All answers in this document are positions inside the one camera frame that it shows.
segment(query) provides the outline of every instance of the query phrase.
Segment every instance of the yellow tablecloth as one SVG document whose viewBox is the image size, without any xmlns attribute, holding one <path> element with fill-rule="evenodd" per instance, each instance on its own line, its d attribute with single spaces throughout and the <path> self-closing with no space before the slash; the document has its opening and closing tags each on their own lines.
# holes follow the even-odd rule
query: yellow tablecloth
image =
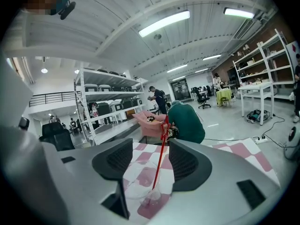
<svg viewBox="0 0 300 225">
<path fill-rule="evenodd" d="M 217 104 L 218 106 L 221 106 L 221 98 L 227 98 L 229 101 L 231 101 L 231 90 L 220 90 L 217 92 Z"/>
</svg>

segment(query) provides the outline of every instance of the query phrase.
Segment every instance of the dark shirt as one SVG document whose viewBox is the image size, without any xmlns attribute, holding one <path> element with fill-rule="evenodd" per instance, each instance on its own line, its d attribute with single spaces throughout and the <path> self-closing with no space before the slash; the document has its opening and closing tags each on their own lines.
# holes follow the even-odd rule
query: dark shirt
<svg viewBox="0 0 300 225">
<path fill-rule="evenodd" d="M 297 75 L 298 77 L 300 77 L 300 66 L 297 65 L 297 67 L 295 68 L 295 75 Z"/>
<path fill-rule="evenodd" d="M 164 106 L 165 105 L 164 97 L 163 97 L 163 94 L 160 90 L 155 89 L 154 96 L 156 97 L 155 101 L 156 101 L 158 106 Z"/>
<path fill-rule="evenodd" d="M 178 128 L 178 139 L 201 143 L 205 131 L 195 110 L 190 105 L 177 104 L 169 110 L 169 123 Z"/>
</svg>

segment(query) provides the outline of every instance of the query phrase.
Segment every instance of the shoe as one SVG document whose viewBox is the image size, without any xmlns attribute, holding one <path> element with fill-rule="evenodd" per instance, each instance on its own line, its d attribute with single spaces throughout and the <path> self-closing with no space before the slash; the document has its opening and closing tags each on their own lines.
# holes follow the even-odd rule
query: shoe
<svg viewBox="0 0 300 225">
<path fill-rule="evenodd" d="M 295 116 L 293 122 L 294 122 L 294 123 L 297 123 L 299 120 L 300 120 L 300 117 Z"/>
<path fill-rule="evenodd" d="M 295 100 L 295 95 L 293 92 L 291 92 L 290 96 L 289 96 L 290 101 Z"/>
</svg>

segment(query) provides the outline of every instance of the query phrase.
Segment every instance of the black railing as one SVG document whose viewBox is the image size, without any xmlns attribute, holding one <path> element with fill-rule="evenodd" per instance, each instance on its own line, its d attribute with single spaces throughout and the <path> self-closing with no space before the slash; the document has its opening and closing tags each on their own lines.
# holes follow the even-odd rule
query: black railing
<svg viewBox="0 0 300 225">
<path fill-rule="evenodd" d="M 29 101 L 29 107 L 49 104 L 49 103 L 70 101 L 70 100 L 75 100 L 74 92 L 55 92 L 55 93 L 33 95 Z"/>
</svg>

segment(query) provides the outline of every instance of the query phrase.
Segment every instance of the electrical outlet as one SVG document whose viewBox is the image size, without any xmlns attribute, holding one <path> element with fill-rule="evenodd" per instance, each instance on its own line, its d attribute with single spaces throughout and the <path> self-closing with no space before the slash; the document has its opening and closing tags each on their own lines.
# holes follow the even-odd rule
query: electrical outlet
<svg viewBox="0 0 300 225">
<path fill-rule="evenodd" d="M 271 140 L 268 140 L 267 138 L 264 139 L 261 138 L 260 140 L 255 139 L 256 144 L 267 143 L 267 142 L 271 142 Z"/>
</svg>

